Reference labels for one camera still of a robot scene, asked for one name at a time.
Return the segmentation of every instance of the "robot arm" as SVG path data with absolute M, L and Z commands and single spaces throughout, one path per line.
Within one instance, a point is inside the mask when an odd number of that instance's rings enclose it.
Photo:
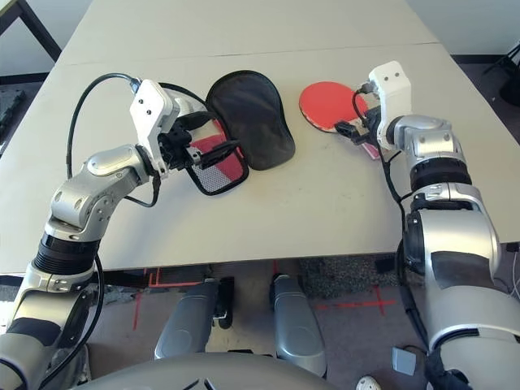
M 410 82 L 395 61 L 372 71 L 366 89 L 381 102 L 369 130 L 407 162 L 413 201 L 403 260 L 424 274 L 428 379 L 435 388 L 520 383 L 520 305 L 492 281 L 498 237 L 451 123 L 411 114 Z
M 56 191 L 37 256 L 26 270 L 8 330 L 0 336 L 2 390 L 38 389 L 56 350 L 80 339 L 91 302 L 85 287 L 119 202 L 150 177 L 157 184 L 174 168 L 204 169 L 236 148 L 229 141 L 202 154 L 190 146 L 192 137 L 177 119 L 202 109 L 187 95 L 142 81 L 130 107 L 139 145 L 95 154 Z M 195 123 L 209 119 L 201 113 Z

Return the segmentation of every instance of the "black cable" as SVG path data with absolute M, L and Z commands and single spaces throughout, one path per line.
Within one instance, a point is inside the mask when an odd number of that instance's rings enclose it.
M 85 102 L 85 99 L 88 97 L 89 93 L 96 87 L 96 85 L 101 84 L 105 80 L 109 79 L 125 79 L 130 82 L 132 90 L 137 91 L 139 88 L 139 84 L 141 83 L 138 79 L 135 79 L 129 75 L 124 73 L 107 73 L 105 75 L 99 76 L 96 80 L 89 84 L 89 86 L 83 91 L 80 96 L 80 100 L 76 103 L 76 108 L 74 109 L 74 113 L 72 114 L 71 125 L 68 129 L 68 139 L 67 139 L 67 156 L 65 158 L 65 163 L 67 164 L 67 178 L 72 178 L 72 141 L 74 139 L 74 131 L 76 129 L 76 122 L 78 120 L 78 116 L 80 115 L 81 107 Z
M 159 173 L 157 171 L 154 173 L 154 179 L 152 180 L 152 186 L 154 188 L 154 194 L 152 196 L 152 202 L 150 202 L 150 203 L 145 203 L 139 199 L 130 197 L 128 195 L 124 198 L 129 201 L 132 201 L 134 203 L 137 203 L 139 206 L 154 207 L 155 203 L 157 203 L 157 200 L 159 198 L 159 189 L 161 188 L 161 176 L 159 175 Z
M 422 349 L 421 347 L 418 347 L 417 345 L 413 345 L 413 344 L 403 345 L 402 347 L 399 347 L 399 348 L 404 349 L 404 350 L 415 349 L 416 351 L 419 351 L 420 353 L 422 353 L 425 356 L 428 355 L 428 352 L 426 352 L 424 349 Z
M 387 161 L 387 163 L 390 164 L 390 163 L 392 162 L 392 160 L 393 160 L 395 157 L 397 157 L 399 154 L 401 154 L 401 151 L 400 151 L 400 150 L 398 150 L 397 153 L 395 153 L 395 154 L 394 154 L 394 155 L 393 155 L 393 156 L 392 156 L 392 157 Z
M 363 93 L 360 89 L 354 92 L 352 97 L 352 106 L 354 111 L 356 111 L 357 116 L 362 121 L 363 126 L 368 128 L 368 123 L 365 117 L 361 114 L 358 109 L 358 104 L 356 103 L 356 96 L 360 93 Z M 379 142 L 375 142 L 375 146 L 377 147 L 377 151 L 379 152 L 379 157 L 381 159 L 381 166 L 383 168 L 384 179 L 387 182 L 388 190 L 392 195 L 393 200 L 399 206 L 399 211 L 401 212 L 401 231 L 404 235 L 405 233 L 405 209 L 402 205 L 402 200 L 406 199 L 411 195 L 411 193 L 406 194 L 404 197 L 401 197 L 399 193 L 396 191 L 396 187 L 392 182 L 390 166 L 392 160 L 399 154 L 399 152 L 395 153 L 388 161 L 384 160 L 383 151 L 381 150 L 381 146 L 379 146 Z M 403 250 L 402 240 L 397 246 L 396 256 L 395 256 L 395 267 L 396 267 L 396 277 L 397 282 L 399 283 L 399 292 L 401 294 L 401 300 L 403 306 L 405 307 L 406 315 L 408 316 L 412 326 L 414 327 L 415 332 L 417 333 L 419 339 L 422 341 L 424 346 L 428 348 L 428 340 L 427 340 L 427 331 L 424 327 L 423 320 L 421 319 L 420 313 L 418 312 L 417 304 L 414 299 L 414 295 L 408 284 L 408 280 L 406 279 L 405 273 L 405 256 Z
M 364 128 L 368 128 L 368 123 L 366 121 L 366 118 L 362 115 L 361 111 L 358 109 L 358 104 L 356 103 L 356 97 L 361 94 L 361 90 L 357 90 L 356 92 L 354 92 L 354 94 L 352 95 L 352 107 L 354 108 L 354 111 L 356 111 L 356 115 L 359 117 L 359 119 L 361 120 L 361 123 L 363 124 L 363 127 Z
M 405 199 L 411 197 L 412 195 L 414 195 L 414 192 L 413 192 L 413 191 L 410 191 L 409 193 L 403 195 L 403 196 L 401 197 L 401 202 L 403 202 Z
M 92 318 L 92 322 L 89 325 L 89 329 L 84 334 L 81 341 L 76 344 L 76 347 L 68 354 L 65 359 L 62 360 L 61 363 L 59 363 L 56 368 L 54 368 L 42 381 L 40 384 L 40 389 L 43 389 L 52 379 L 56 377 L 56 375 L 68 364 L 72 361 L 72 359 L 80 352 L 80 350 L 83 348 L 83 346 L 87 343 L 87 340 L 89 339 L 90 335 L 92 335 L 92 332 L 96 325 L 98 324 L 99 316 L 101 314 L 102 308 L 103 308 L 103 299 L 105 297 L 105 277 L 103 275 L 103 267 L 101 265 L 101 260 L 99 259 L 99 256 L 96 254 L 96 257 L 94 258 L 94 261 L 96 262 L 96 268 L 97 268 L 97 285 L 99 286 L 99 291 L 97 293 L 97 304 L 96 304 L 96 312 L 94 313 L 94 317 Z

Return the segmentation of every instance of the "black table leg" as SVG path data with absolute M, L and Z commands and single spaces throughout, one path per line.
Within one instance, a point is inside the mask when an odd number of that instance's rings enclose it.
M 19 7 L 21 13 L 19 17 L 23 20 L 27 28 L 31 31 L 34 37 L 40 42 L 49 56 L 56 62 L 62 50 L 54 38 L 49 34 L 46 27 L 41 23 L 33 9 L 27 4 L 25 0 L 18 0 L 13 7 Z

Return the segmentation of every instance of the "mesh pocket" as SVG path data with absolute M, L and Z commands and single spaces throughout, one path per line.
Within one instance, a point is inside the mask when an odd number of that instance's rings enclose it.
M 226 136 L 221 133 L 194 141 L 191 146 L 199 149 L 202 153 L 208 153 L 226 140 Z M 189 167 L 186 170 L 198 189 L 205 195 L 224 193 L 244 181 L 249 173 L 245 161 L 238 151 L 233 152 L 222 162 L 212 167 L 206 169 Z

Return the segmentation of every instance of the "red tape marking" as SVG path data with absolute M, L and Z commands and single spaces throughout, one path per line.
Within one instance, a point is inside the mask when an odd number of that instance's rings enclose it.
M 136 295 L 136 309 L 133 313 L 133 325 L 132 330 L 135 331 L 137 329 L 137 320 L 139 319 L 139 309 L 141 308 L 141 291 L 137 292 Z
M 377 297 L 377 302 L 382 302 L 381 300 L 381 290 L 379 290 L 379 286 L 376 284 L 374 286 L 375 290 L 375 296 Z M 384 317 L 384 307 L 383 305 L 379 305 L 379 311 L 381 312 L 381 315 Z
M 332 305 L 316 305 L 316 310 L 328 310 L 331 308 L 336 309 L 355 309 L 358 307 L 374 307 L 374 306 L 388 306 L 395 305 L 397 302 L 395 299 L 388 301 L 365 301 L 365 302 L 345 302 L 345 303 L 334 303 Z

